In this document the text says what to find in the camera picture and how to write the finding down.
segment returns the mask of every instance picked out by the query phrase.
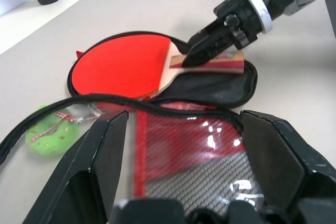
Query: black cable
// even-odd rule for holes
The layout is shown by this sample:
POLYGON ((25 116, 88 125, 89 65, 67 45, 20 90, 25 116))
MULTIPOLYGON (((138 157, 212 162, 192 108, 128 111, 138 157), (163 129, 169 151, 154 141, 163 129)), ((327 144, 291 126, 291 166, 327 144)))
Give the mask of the black cable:
POLYGON ((39 120, 48 116, 52 112, 56 112, 65 107, 71 106, 73 104, 87 104, 90 102, 111 102, 120 105, 127 105, 139 110, 143 110, 152 114, 166 115, 166 116, 209 116, 214 118, 221 118, 232 123, 242 134, 243 126, 239 119, 239 115, 230 110, 208 110, 208 111, 182 111, 175 109, 164 108, 155 104, 148 102, 141 102, 138 100, 121 97, 118 95, 108 95, 108 94, 88 94, 88 95, 78 95, 75 97, 67 98, 49 106, 46 106, 35 113, 28 116, 26 119, 21 121, 12 131, 4 138, 0 143, 0 165, 6 160, 7 155, 21 138, 21 136, 29 129, 32 125, 37 123, 39 120))

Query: zipper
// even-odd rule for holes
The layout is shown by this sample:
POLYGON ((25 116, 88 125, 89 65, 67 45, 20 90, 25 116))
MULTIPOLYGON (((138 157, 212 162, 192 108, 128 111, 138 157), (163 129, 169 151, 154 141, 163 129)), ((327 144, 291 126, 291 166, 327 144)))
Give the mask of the zipper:
POLYGON ((205 111, 189 111, 189 110, 174 110, 157 106, 149 102, 141 102, 138 100, 120 97, 109 94, 88 94, 77 95, 70 97, 49 106, 46 106, 35 113, 28 116, 21 121, 0 143, 0 165, 5 161, 7 155, 21 138, 21 136, 35 123, 50 115, 53 112, 69 107, 73 104, 88 104, 92 102, 111 102, 119 105, 131 106, 133 108, 143 110, 156 115, 170 116, 170 117, 193 117, 202 116, 209 118, 219 118, 227 120, 235 126, 241 134, 243 134, 243 125, 240 121, 240 116, 230 110, 205 110, 205 111))
MULTIPOLYGON (((113 36, 110 36, 106 39, 101 40, 100 42, 94 44, 93 46, 91 46, 89 49, 87 49, 81 57, 83 57, 87 52, 89 52, 92 48, 106 42, 112 39, 117 39, 120 37, 124 37, 124 36, 131 36, 131 35, 159 35, 159 36, 164 36, 164 37, 168 37, 174 44, 176 44, 177 48, 179 49, 179 51, 183 54, 186 54, 189 49, 190 46, 179 40, 176 39, 174 37, 171 36, 167 36, 165 34, 160 34, 160 33, 155 33, 155 32, 151 32, 151 31, 130 31, 130 32, 126 32, 126 33, 121 33, 121 34, 116 34, 113 36)), ((72 72, 77 64, 77 62, 80 60, 77 59, 77 61, 73 64, 73 66, 71 67, 70 71, 69 71, 69 75, 68 75, 68 79, 67 79, 67 86, 68 86, 68 90, 69 93, 71 94, 71 96, 76 96, 76 95, 80 95, 73 87, 72 85, 72 81, 71 81, 71 77, 72 77, 72 72)), ((205 102, 202 101, 202 104, 204 105, 210 105, 210 106, 216 106, 216 107, 220 107, 222 109, 233 109, 236 108, 238 106, 241 106, 243 104, 245 104, 247 101, 249 101, 251 99, 251 97, 254 95, 255 90, 256 90, 256 85, 257 85, 257 79, 258 79, 258 74, 257 74, 257 70, 256 68, 247 60, 245 60, 245 71, 249 72, 249 81, 246 82, 245 87, 244 87, 244 93, 245 96, 237 102, 205 102)), ((149 100, 148 102, 153 103, 153 104, 158 104, 158 103, 162 103, 162 102, 167 102, 167 101, 176 101, 177 98, 174 97, 169 97, 169 98, 160 98, 160 96, 158 98, 155 98, 153 100, 149 100)), ((192 103, 200 103, 200 101, 197 100, 192 100, 192 99, 178 99, 179 101, 184 101, 184 102, 192 102, 192 103)))

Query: ping pong paddle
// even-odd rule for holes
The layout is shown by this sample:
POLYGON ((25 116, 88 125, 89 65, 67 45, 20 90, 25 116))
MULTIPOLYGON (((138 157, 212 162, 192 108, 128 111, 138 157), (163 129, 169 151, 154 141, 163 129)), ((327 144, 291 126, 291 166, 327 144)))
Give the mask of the ping pong paddle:
POLYGON ((73 68, 71 82, 79 94, 116 94, 150 99, 184 72, 243 73, 241 52, 222 54, 205 65, 181 68, 184 55, 169 38, 130 35, 105 41, 83 54, 73 68))

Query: red mesh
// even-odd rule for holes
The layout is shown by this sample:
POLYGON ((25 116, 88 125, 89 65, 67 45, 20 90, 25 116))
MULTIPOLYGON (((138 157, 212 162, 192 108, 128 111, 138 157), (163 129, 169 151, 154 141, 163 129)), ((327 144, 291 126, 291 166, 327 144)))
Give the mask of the red mesh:
POLYGON ((200 105, 189 102, 167 102, 161 103, 160 106, 175 110, 213 110, 216 108, 214 106, 200 105))
POLYGON ((231 199, 261 204, 242 137, 229 122, 138 111, 136 139, 136 197, 175 198, 187 212, 210 207, 220 214, 231 199))

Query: red trim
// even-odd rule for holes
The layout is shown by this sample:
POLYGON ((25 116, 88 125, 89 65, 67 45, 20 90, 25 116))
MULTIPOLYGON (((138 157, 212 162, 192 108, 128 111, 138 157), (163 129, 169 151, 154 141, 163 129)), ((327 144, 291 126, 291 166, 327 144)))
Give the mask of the red trim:
POLYGON ((146 142, 147 113, 138 110, 136 117, 135 164, 134 164, 134 196, 146 195, 146 142))
POLYGON ((81 51, 76 51, 76 56, 77 56, 77 59, 79 59, 80 57, 82 57, 84 53, 81 52, 81 51))

